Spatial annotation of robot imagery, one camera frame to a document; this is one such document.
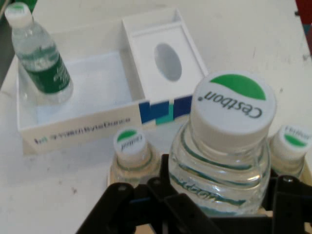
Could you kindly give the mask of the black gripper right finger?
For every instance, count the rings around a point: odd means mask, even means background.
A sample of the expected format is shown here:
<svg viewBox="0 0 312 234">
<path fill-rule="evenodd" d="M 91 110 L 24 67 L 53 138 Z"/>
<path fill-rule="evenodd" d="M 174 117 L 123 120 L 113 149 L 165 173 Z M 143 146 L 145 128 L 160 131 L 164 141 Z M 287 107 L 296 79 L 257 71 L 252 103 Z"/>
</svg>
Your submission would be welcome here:
<svg viewBox="0 0 312 234">
<path fill-rule="evenodd" d="M 271 172 L 265 210 L 273 213 L 273 234 L 307 234 L 305 223 L 312 223 L 312 186 Z"/>
</svg>

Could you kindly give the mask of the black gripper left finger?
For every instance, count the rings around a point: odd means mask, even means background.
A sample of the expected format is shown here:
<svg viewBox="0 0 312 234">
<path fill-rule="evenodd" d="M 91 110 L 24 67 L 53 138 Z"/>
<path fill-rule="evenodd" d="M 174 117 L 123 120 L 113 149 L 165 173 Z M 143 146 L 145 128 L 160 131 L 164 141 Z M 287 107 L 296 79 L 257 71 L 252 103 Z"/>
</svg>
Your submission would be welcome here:
<svg viewBox="0 0 312 234">
<path fill-rule="evenodd" d="M 185 194 L 169 183 L 169 156 L 159 175 L 133 187 L 110 185 L 77 230 L 78 234 L 133 234 L 149 224 L 156 234 L 217 234 L 219 228 Z"/>
</svg>

